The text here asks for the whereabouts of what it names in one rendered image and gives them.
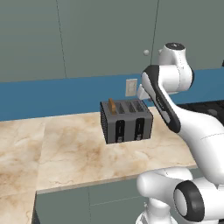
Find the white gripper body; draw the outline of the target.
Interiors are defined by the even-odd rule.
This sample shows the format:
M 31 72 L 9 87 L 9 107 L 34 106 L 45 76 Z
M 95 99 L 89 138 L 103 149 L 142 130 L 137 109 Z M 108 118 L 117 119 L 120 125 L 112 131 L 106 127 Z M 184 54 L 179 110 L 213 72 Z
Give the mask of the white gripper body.
M 139 100 L 149 100 L 151 97 L 148 93 L 144 90 L 143 85 L 140 84 L 138 90 L 136 92 L 136 96 Z

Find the brown bread slice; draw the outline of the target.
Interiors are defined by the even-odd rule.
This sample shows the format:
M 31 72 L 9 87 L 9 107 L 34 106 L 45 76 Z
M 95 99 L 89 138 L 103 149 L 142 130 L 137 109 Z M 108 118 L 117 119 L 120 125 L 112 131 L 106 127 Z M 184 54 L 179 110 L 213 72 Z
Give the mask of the brown bread slice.
M 116 114 L 116 105 L 112 98 L 108 98 L 108 108 L 112 115 Z

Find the grey four-slot toaster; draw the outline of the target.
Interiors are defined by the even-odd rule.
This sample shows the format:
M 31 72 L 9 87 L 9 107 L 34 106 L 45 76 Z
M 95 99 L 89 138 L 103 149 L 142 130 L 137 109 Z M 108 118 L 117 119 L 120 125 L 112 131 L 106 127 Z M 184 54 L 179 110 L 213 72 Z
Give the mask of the grey four-slot toaster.
M 114 115 L 109 110 L 109 103 L 101 101 L 100 111 L 107 144 L 151 138 L 153 115 L 143 101 L 137 98 L 115 101 Z

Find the black hob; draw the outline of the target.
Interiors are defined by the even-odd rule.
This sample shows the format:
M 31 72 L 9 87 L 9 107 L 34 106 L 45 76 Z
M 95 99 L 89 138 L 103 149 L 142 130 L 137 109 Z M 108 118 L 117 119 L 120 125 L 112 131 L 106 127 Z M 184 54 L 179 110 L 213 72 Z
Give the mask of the black hob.
M 182 109 L 204 113 L 224 119 L 224 100 L 183 103 L 178 106 Z

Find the grey-green drawer front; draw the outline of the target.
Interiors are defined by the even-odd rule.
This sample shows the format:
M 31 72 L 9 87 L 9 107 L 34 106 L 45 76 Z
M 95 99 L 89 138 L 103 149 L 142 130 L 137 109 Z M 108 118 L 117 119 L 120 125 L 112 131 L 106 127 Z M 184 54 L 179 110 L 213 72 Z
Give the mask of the grey-green drawer front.
M 88 191 L 91 206 L 140 197 L 137 190 L 137 180 L 135 178 L 101 185 L 92 185 L 88 188 Z

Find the grey-green base cupboard door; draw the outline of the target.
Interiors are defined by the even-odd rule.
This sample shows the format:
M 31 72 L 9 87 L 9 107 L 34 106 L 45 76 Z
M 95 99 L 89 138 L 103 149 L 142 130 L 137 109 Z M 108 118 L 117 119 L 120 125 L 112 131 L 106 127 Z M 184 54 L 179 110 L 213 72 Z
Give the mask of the grey-green base cupboard door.
M 35 224 L 90 224 L 86 187 L 38 194 Z
M 91 224 L 136 224 L 144 211 L 144 199 L 124 199 L 90 207 Z

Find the white wall outlet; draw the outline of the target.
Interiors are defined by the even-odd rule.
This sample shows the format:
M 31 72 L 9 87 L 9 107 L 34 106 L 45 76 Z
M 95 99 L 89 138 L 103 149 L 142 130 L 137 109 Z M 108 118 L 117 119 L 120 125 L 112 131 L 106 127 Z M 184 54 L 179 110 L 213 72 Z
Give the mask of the white wall outlet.
M 137 93 L 137 79 L 126 80 L 126 96 L 135 96 Z

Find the grey-green wall cupboard door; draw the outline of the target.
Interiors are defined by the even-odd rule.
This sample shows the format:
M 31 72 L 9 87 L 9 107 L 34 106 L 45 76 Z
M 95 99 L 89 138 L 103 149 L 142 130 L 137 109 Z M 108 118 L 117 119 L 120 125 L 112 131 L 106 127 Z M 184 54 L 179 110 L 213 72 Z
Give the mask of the grey-green wall cupboard door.
M 56 1 L 68 78 L 138 74 L 151 63 L 158 0 Z
M 56 0 L 0 0 L 0 81 L 64 76 Z
M 221 68 L 224 60 L 224 0 L 159 0 L 152 63 L 166 43 L 185 46 L 193 70 Z

